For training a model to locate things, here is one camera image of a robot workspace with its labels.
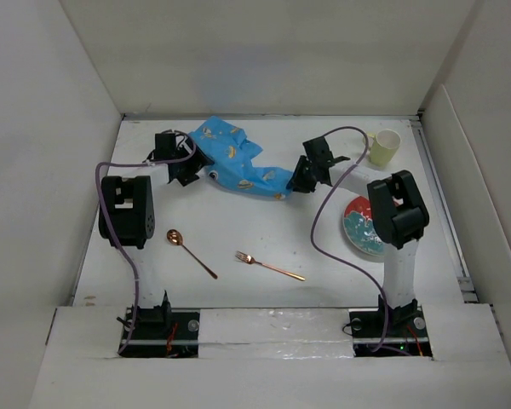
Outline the blue space-print cloth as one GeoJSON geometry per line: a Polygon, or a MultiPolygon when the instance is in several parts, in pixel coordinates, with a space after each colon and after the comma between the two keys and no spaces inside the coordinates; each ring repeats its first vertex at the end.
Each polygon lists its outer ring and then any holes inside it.
{"type": "Polygon", "coordinates": [[[190,136],[197,150],[212,161],[207,174],[221,187],[278,200],[290,195],[288,183],[293,172],[280,167],[253,165],[252,160],[262,153],[262,148],[250,141],[238,126],[212,116],[190,136]]]}

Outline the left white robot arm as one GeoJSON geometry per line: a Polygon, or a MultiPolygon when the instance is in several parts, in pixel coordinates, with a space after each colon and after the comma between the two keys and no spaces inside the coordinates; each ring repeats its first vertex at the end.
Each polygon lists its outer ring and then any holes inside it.
{"type": "Polygon", "coordinates": [[[128,247],[142,250],[155,232],[152,179],[148,175],[123,177],[104,176],[104,169],[142,169],[158,165],[183,168],[194,162],[198,148],[193,138],[179,130],[158,134],[158,143],[145,161],[135,164],[100,162],[95,168],[95,184],[99,203],[99,232],[110,246],[118,250],[132,269],[135,282],[131,317],[120,320],[133,331],[137,324],[140,301],[140,273],[128,247]]]}

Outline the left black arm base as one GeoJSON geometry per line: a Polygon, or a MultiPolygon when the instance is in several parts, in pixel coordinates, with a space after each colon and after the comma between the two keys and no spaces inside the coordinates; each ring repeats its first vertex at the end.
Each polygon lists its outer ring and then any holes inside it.
{"type": "Polygon", "coordinates": [[[198,357],[200,311],[140,308],[130,340],[124,327],[118,355],[124,358],[190,359],[198,357]]]}

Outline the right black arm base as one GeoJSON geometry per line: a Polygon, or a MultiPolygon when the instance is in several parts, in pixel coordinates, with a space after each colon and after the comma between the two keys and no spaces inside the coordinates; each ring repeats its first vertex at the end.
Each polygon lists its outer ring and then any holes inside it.
{"type": "Polygon", "coordinates": [[[404,307],[390,308],[382,296],[375,308],[351,308],[342,332],[353,340],[355,357],[433,356],[426,320],[414,299],[404,307]]]}

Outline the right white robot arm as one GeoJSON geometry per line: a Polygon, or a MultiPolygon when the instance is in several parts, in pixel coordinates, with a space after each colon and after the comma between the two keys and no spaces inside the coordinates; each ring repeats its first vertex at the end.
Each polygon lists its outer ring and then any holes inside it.
{"type": "Polygon", "coordinates": [[[384,275],[376,324],[394,336],[407,326],[417,311],[414,270],[418,242],[429,224],[429,213],[414,176],[408,170],[395,173],[335,158],[323,136],[303,143],[305,153],[296,165],[288,187],[312,193],[318,183],[346,189],[369,200],[371,220],[384,244],[384,275]]]}

